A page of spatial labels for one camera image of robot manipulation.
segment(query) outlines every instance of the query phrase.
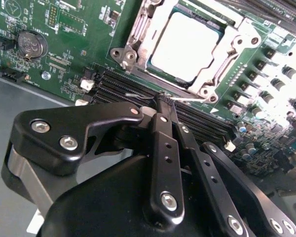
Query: mounting hole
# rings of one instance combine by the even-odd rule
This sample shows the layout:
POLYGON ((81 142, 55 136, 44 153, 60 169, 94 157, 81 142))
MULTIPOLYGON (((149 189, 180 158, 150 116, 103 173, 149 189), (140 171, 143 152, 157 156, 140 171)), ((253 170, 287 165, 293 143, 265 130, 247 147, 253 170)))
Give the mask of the mounting hole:
POLYGON ((217 99, 216 99, 216 97, 215 96, 212 96, 211 98, 210 98, 210 101, 211 102, 215 102, 217 99))
POLYGON ((165 157, 164 159, 165 159, 165 160, 166 160, 166 162, 168 162, 169 164, 171 164, 171 163, 172 163, 172 160, 171 160, 169 157, 165 157))
POLYGON ((213 181, 215 184, 218 183, 218 180, 217 180, 215 177, 212 176, 211 179, 212 179, 212 181, 213 181))
POLYGON ((257 44, 259 41, 259 39, 257 37, 254 37, 252 40, 251 40, 251 44, 255 45, 257 44))
POLYGON ((211 164, 209 164, 207 161, 204 161, 204 163, 209 167, 211 164))
POLYGON ((120 56, 120 53, 116 50, 113 52, 113 56, 117 58, 120 56))

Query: green circuit board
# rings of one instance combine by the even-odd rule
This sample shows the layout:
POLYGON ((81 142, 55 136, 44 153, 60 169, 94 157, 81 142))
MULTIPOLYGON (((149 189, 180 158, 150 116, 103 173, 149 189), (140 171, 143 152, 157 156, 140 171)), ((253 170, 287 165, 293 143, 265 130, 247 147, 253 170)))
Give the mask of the green circuit board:
MULTIPOLYGON (((188 1, 179 3, 201 17, 213 20, 194 7, 197 1, 191 1, 191 4, 188 1)), ((0 50, 0 67, 26 73, 27 83, 73 102, 81 99, 85 93, 79 85, 86 67, 91 70, 104 67, 155 91, 164 90, 145 79, 126 74, 110 56, 112 48, 125 46, 140 5, 139 0, 0 0, 1 37, 16 40, 22 31, 36 31, 48 44, 46 56, 33 61, 24 59, 17 47, 8 51, 0 50), (51 78, 42 79, 42 72, 48 72, 51 78)), ((262 37, 260 47, 245 49, 239 56, 216 90, 220 98, 216 104, 191 102, 187 106, 228 124, 238 121, 251 124, 255 131, 242 134, 244 142, 239 147, 245 147, 247 140, 259 144, 258 153, 247 161, 252 173, 259 174, 272 172, 276 168, 273 156, 283 146, 278 139, 283 135, 290 136, 292 128, 287 127, 274 134, 272 128, 278 123, 275 119, 258 120, 250 110, 237 115, 227 108, 226 102, 233 100, 233 94, 247 80, 242 75, 264 58, 265 49, 275 48, 288 55, 296 44, 296 38, 272 23, 246 12, 242 14, 253 20, 253 26, 262 37), (269 144, 267 149, 262 148, 263 145, 266 147, 265 144, 269 144)), ((238 153, 230 156, 241 160, 238 153)))

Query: black metal bracket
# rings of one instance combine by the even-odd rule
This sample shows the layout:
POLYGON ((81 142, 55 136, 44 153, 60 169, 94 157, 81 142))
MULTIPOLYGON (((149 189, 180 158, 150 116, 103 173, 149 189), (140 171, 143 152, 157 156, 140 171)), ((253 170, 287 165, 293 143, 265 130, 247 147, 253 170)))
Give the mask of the black metal bracket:
POLYGON ((176 131, 180 140, 181 156, 189 165, 192 174, 204 187, 207 199, 214 211, 219 232, 228 237, 247 237, 247 228, 234 206, 211 157, 200 151, 192 132, 183 124, 177 124, 176 131))
POLYGON ((152 123, 152 177, 146 217, 156 227, 170 229, 184 218, 179 147, 172 134, 168 110, 156 113, 152 123))
POLYGON ((296 237, 296 225, 216 145, 206 142, 202 148, 257 236, 296 237))
POLYGON ((88 137, 101 140, 113 126, 139 124, 140 110, 129 102, 20 113, 10 141, 15 151, 56 175, 76 172, 88 137))

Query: black clamp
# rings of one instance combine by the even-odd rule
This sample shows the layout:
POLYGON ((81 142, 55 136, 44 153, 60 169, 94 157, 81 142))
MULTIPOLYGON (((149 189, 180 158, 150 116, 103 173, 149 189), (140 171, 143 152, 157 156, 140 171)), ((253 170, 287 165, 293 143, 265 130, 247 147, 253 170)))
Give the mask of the black clamp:
MULTIPOLYGON (((213 236, 296 237, 295 224, 219 147, 204 143, 200 149, 192 132, 179 123, 172 101, 164 96, 155 100, 157 110, 153 116, 144 115, 128 102, 19 114, 14 121, 5 166, 22 182, 6 181, 6 184, 41 206, 42 198, 35 194, 43 188, 42 195, 48 194, 46 200, 52 200, 44 206, 47 213, 53 202, 74 186, 72 178, 88 151, 88 138, 95 137, 92 144, 95 150, 132 148, 135 154, 150 160, 151 180, 147 180, 150 191, 143 202, 143 215, 152 233, 156 230, 175 236, 177 228, 187 225, 185 217, 191 218, 185 212, 187 205, 190 210, 191 201, 184 200, 181 176, 182 167, 188 166, 209 207, 202 211, 208 211, 211 217, 213 236), (53 176, 58 180, 55 183, 60 184, 62 176, 68 185, 51 195, 59 187, 51 189, 47 185, 53 176), (29 177, 37 182, 27 182, 29 177)), ((144 224, 140 228, 147 231, 144 224)))

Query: black connector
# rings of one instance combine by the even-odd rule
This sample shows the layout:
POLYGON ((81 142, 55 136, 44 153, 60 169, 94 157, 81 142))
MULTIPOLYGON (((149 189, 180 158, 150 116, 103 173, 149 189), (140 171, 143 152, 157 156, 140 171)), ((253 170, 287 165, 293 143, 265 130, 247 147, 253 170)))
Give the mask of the black connector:
POLYGON ((26 73, 22 73, 11 68, 3 68, 0 70, 0 77, 12 80, 19 84, 24 81, 26 73))

